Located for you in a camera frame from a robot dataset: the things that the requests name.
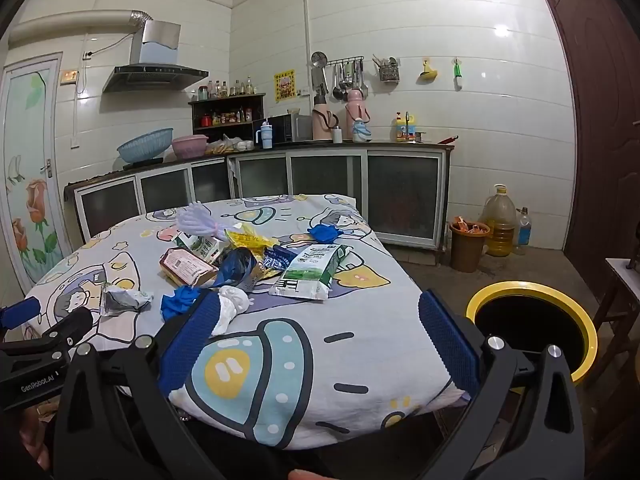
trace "electrical outlet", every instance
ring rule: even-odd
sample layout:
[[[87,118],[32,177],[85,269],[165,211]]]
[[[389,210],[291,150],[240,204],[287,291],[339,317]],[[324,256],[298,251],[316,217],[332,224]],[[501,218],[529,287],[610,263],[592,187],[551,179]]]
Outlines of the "electrical outlet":
[[[73,85],[78,82],[78,70],[63,70],[60,76],[61,85]]]

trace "brown door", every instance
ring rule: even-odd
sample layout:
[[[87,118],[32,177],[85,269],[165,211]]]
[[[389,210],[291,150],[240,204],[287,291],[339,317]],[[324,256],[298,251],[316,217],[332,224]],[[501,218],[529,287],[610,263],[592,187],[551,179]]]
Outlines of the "brown door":
[[[559,0],[574,85],[577,167],[564,253],[600,297],[605,258],[628,258],[640,221],[640,40],[616,0]]]

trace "tablecloth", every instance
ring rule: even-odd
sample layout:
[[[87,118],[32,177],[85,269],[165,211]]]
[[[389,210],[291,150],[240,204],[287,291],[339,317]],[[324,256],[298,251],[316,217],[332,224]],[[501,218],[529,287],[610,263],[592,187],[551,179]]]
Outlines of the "tablecloth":
[[[176,406],[229,433],[303,449],[379,430],[460,397],[418,318],[420,289],[353,198],[279,195],[206,206],[220,222],[248,222],[296,252],[313,243],[307,229],[335,225],[344,232],[336,243],[353,251],[324,302],[270,296],[278,277],[259,282],[247,313],[207,343],[186,384],[170,394]],[[162,295],[175,288],[158,261],[174,246],[176,213],[127,219],[60,261],[27,294],[42,310],[26,336],[41,334],[79,306],[94,315],[84,340],[98,350],[157,333]],[[100,317],[104,282],[151,292],[154,299],[140,313]]]

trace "white door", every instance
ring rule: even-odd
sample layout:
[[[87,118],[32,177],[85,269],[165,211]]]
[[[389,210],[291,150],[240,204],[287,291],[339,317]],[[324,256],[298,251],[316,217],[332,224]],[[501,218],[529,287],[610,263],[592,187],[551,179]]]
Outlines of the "white door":
[[[62,54],[5,67],[2,74],[0,213],[4,239],[27,293],[70,254],[53,152],[54,104]]]

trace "microwave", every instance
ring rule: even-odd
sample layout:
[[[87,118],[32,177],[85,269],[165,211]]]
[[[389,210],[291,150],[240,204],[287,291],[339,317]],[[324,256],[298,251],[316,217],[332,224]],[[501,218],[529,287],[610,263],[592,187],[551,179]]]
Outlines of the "microwave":
[[[277,115],[275,117],[269,117],[268,121],[271,125],[272,143],[274,146],[276,144],[314,140],[310,115]],[[263,122],[264,119],[254,121],[254,132],[260,130]]]

